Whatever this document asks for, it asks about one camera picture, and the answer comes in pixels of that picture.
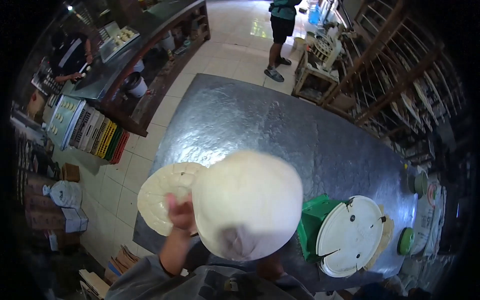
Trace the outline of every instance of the stainless steel table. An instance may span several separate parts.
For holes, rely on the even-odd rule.
[[[279,156],[300,174],[304,200],[322,193],[345,199],[353,195],[384,205],[395,222],[394,237],[368,272],[332,278],[304,261],[297,235],[280,250],[287,273],[309,291],[358,287],[395,275],[403,257],[396,246],[404,227],[411,227],[417,197],[408,189],[404,161],[365,131],[317,106],[258,85],[198,74],[180,102],[158,147],[150,174],[176,162],[204,166],[238,149],[257,149]],[[137,215],[133,240],[157,252],[165,237]],[[210,254],[197,237],[187,269],[199,264],[234,264],[252,270],[254,262],[236,263]]]

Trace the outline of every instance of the hand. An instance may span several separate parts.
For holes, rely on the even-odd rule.
[[[88,55],[86,56],[86,60],[87,60],[87,63],[88,63],[88,64],[91,64],[91,63],[93,62],[93,56],[92,56],[92,54],[88,54]]]
[[[81,78],[82,74],[79,73],[79,72],[75,72],[72,75],[69,75],[68,77],[69,77],[69,79],[71,79],[73,81],[77,81],[77,78]]]
[[[195,217],[193,215],[192,194],[186,196],[183,204],[178,204],[175,195],[167,194],[168,217],[172,221],[173,227],[187,230],[190,233],[196,231]]]

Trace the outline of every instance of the sack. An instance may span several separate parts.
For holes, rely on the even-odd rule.
[[[50,189],[44,187],[44,193],[50,195],[56,205],[67,208],[80,208],[82,204],[82,187],[77,182],[61,180]]]

